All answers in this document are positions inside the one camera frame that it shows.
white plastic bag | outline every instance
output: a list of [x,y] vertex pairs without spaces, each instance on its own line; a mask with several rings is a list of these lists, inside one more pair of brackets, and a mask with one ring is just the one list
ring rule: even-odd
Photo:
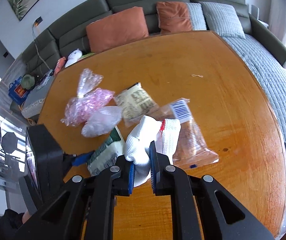
[[105,106],[88,119],[82,128],[84,137],[96,137],[107,134],[121,121],[122,108],[118,106]]

metal bolt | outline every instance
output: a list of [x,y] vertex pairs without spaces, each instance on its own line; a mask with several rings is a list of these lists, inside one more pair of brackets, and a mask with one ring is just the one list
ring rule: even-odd
[[172,166],[172,165],[167,165],[167,166],[165,167],[165,169],[166,169],[167,171],[169,171],[169,172],[175,171],[175,167]]
[[72,178],[72,181],[73,182],[80,182],[82,180],[82,177],[80,175],[75,175],[73,178]]
[[211,175],[205,175],[205,176],[203,176],[203,179],[206,182],[212,182],[213,181],[213,177]]
[[110,171],[111,172],[118,172],[120,170],[120,167],[119,166],[112,166],[111,168],[110,168]]

wooden table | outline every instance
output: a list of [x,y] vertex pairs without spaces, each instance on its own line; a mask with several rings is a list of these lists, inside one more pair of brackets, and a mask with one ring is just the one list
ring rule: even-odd
[[[84,138],[81,126],[60,122],[80,73],[102,74],[99,87],[120,93],[136,82],[160,105],[189,98],[189,107],[219,162],[187,171],[211,174],[276,236],[286,204],[286,155],[276,117],[245,63],[208,31],[156,36],[84,59],[64,69],[53,82],[39,123],[44,123],[67,153],[96,149],[106,138]],[[124,139],[131,128],[118,125]],[[83,165],[66,180],[90,174]],[[114,239],[172,239],[169,196],[155,197],[150,181],[131,197],[118,197]]]

sofa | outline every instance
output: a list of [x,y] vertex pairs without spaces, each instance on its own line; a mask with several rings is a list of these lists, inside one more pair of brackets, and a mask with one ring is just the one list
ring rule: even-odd
[[[35,39],[39,54],[50,68],[55,68],[59,58],[67,57],[76,49],[80,49],[83,54],[90,53],[85,27],[94,21],[134,6],[143,7],[150,35],[158,34],[160,32],[156,13],[158,1],[213,1],[230,4],[234,6],[244,32],[258,40],[280,65],[286,63],[286,47],[248,13],[245,0],[87,0],[57,19]],[[34,42],[22,53],[22,59],[27,64],[27,73],[41,78],[48,71],[47,66],[37,55]]]
[[[22,53],[22,59],[27,64],[27,73],[41,78],[48,71],[38,57],[35,44],[49,68],[55,68],[59,58],[67,57],[76,49],[80,49],[83,54],[91,52],[85,30],[88,24],[134,6],[143,8],[149,34],[159,34],[156,11],[158,1],[210,1],[229,4],[235,8],[246,39],[224,40],[242,58],[260,83],[273,107],[286,143],[286,47],[248,13],[245,0],[87,0],[52,23]],[[14,111],[15,104],[11,105],[11,109]]]

white plush toy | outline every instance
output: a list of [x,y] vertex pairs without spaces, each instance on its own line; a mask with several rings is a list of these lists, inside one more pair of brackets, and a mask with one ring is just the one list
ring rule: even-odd
[[82,51],[79,49],[73,51],[67,58],[67,62],[65,63],[65,67],[68,67],[75,62],[77,62],[82,57]]

